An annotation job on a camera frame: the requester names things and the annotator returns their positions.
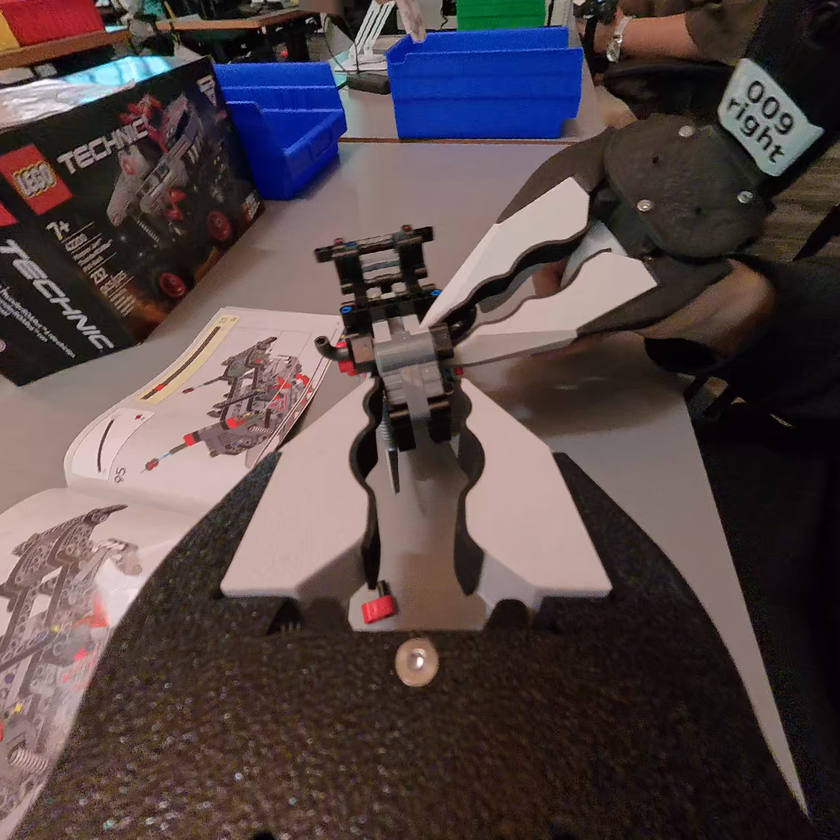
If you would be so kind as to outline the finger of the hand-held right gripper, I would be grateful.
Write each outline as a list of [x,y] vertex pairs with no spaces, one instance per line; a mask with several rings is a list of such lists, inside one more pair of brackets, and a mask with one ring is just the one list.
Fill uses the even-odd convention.
[[586,230],[590,201],[570,177],[493,224],[435,298],[423,326],[457,322],[486,299],[505,295],[526,268],[559,260]]
[[573,252],[563,286],[539,297],[533,277],[500,306],[478,317],[459,343],[460,364],[484,364],[560,350],[658,284],[643,262],[628,256],[605,226],[593,226]]

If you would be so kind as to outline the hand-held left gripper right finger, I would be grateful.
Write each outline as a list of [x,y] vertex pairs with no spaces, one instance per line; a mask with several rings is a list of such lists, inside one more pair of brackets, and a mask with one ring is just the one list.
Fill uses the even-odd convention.
[[468,380],[458,467],[455,629],[476,631],[503,601],[530,614],[546,599],[601,599],[613,585],[550,446]]

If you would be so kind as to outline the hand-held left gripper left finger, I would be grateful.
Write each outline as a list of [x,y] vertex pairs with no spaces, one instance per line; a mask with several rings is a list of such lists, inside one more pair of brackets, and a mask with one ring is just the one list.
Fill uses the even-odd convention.
[[221,582],[230,598],[279,597],[301,609],[337,606],[361,631],[353,597],[380,580],[375,491],[382,383],[363,379],[284,444]]

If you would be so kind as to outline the black grey toy truck chassis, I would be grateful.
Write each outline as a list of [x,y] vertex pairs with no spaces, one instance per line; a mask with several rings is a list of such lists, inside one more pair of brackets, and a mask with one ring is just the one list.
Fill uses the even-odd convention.
[[401,488],[398,455],[415,448],[418,428],[435,443],[452,438],[455,339],[475,320],[422,328],[442,292],[428,281],[424,247],[433,240],[432,227],[405,224],[379,237],[336,238],[313,251],[318,263],[335,268],[343,322],[340,340],[321,336],[314,346],[342,373],[380,382],[377,433],[394,494]]

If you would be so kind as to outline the person's right forearm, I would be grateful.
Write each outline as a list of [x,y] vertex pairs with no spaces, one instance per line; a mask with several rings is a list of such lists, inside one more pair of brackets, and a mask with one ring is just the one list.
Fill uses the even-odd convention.
[[793,427],[838,434],[838,260],[733,259],[763,274],[778,292],[763,329],[728,359],[682,339],[644,339],[648,357],[670,373],[719,379],[736,397]]

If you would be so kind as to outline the grey desk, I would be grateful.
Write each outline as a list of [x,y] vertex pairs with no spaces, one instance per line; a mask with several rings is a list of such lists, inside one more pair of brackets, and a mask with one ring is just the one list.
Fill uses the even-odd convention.
[[[431,225],[433,281],[445,284],[530,171],[545,143],[341,143],[340,163],[309,192],[263,216],[141,345],[16,387],[2,380],[2,511],[65,484],[63,458],[100,413],[158,374],[226,306],[334,312],[333,275],[312,250],[332,236]],[[791,791],[805,803],[679,385],[634,336],[615,336],[564,370],[534,361],[470,376],[588,476],[656,541],[686,577],[739,668]],[[555,391],[555,385],[564,385]]]

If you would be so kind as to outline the person's right hand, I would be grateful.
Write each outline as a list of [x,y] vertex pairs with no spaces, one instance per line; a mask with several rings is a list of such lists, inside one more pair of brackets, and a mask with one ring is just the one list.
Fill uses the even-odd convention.
[[720,359],[739,353],[771,319],[778,292],[770,280],[731,259],[729,273],[663,320],[637,331],[646,340],[686,340]]

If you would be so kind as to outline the small red brick piece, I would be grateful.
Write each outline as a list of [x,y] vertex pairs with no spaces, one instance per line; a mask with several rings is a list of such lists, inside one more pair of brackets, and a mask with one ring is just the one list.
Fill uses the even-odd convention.
[[363,624],[371,626],[394,617],[397,609],[390,585],[385,580],[380,580],[375,588],[375,597],[362,604]]

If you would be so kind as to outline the large blue storage bin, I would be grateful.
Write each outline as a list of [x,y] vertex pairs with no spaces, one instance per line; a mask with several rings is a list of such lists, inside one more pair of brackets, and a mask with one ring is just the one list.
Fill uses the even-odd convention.
[[581,103],[564,27],[407,35],[385,60],[401,140],[555,140]]

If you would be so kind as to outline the open instruction booklet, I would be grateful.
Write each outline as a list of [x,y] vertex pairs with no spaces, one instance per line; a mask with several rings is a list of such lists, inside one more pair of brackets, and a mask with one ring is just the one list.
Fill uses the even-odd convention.
[[2,837],[43,787],[123,615],[166,555],[304,413],[337,316],[223,308],[66,452],[66,486],[2,514]]

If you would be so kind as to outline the green storage bin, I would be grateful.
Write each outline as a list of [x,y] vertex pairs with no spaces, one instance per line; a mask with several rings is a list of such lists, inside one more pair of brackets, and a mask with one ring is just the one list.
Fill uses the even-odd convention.
[[545,1],[457,1],[458,31],[539,28],[545,25]]

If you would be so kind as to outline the white board stand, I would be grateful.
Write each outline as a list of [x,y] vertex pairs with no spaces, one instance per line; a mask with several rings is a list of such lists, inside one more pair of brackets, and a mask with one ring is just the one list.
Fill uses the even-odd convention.
[[375,53],[374,46],[396,6],[396,2],[370,2],[346,57],[335,60],[343,73],[358,75],[361,72],[386,72],[386,60],[383,55]]

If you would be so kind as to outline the small blue storage bin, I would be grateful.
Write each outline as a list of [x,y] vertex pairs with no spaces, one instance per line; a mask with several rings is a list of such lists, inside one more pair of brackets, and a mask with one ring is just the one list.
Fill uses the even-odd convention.
[[330,64],[216,64],[214,72],[262,197],[287,201],[338,159],[348,126]]

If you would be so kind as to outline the black toy set box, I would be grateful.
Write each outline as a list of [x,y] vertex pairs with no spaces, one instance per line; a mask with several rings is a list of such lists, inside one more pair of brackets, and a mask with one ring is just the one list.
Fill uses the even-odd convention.
[[2,89],[2,378],[143,342],[264,207],[207,57]]

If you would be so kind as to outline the red storage bin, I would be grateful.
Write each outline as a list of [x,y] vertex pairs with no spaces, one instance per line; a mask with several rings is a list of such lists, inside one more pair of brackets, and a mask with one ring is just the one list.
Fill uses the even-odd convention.
[[2,1],[1,10],[20,47],[105,30],[93,1]]

